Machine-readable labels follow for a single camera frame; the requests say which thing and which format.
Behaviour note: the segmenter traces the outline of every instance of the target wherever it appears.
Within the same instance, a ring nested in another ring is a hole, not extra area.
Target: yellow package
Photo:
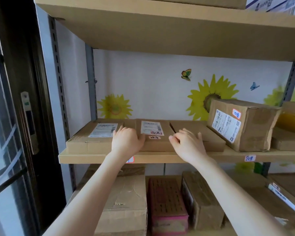
[[[276,122],[276,127],[295,132],[295,114],[282,113]]]

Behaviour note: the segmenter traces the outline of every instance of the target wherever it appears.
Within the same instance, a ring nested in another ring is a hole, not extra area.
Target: butterfly decal
[[[257,86],[256,82],[253,82],[252,86],[250,87],[250,90],[254,90],[254,89],[258,88],[258,87],[260,87],[260,85]]]
[[[185,80],[187,80],[187,81],[190,81],[190,78],[191,78],[191,76],[189,77],[190,73],[191,73],[191,69],[188,69],[188,70],[182,71],[182,72],[181,72],[181,75],[182,75],[181,78],[182,78],[182,79],[185,79]]]

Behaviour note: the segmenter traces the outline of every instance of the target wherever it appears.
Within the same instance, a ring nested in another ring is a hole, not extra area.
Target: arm
[[[138,139],[131,128],[121,126],[114,131],[111,152],[43,236],[93,236],[119,170],[141,149],[144,140],[144,135]]]
[[[198,140],[184,128],[169,140],[176,153],[205,178],[238,236],[291,235],[206,154],[201,134]]]

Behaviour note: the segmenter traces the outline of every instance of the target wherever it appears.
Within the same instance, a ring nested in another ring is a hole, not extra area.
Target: pink box
[[[149,180],[152,235],[182,235],[188,230],[188,213],[175,178]]]

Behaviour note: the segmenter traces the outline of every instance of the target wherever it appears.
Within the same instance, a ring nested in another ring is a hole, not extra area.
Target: green butterfly
[[[189,77],[190,73],[191,73],[191,69],[188,69],[186,71],[182,71],[181,72],[181,75],[182,75],[181,77],[183,79],[187,80],[187,81],[190,81],[190,78],[191,78],[191,76]]]

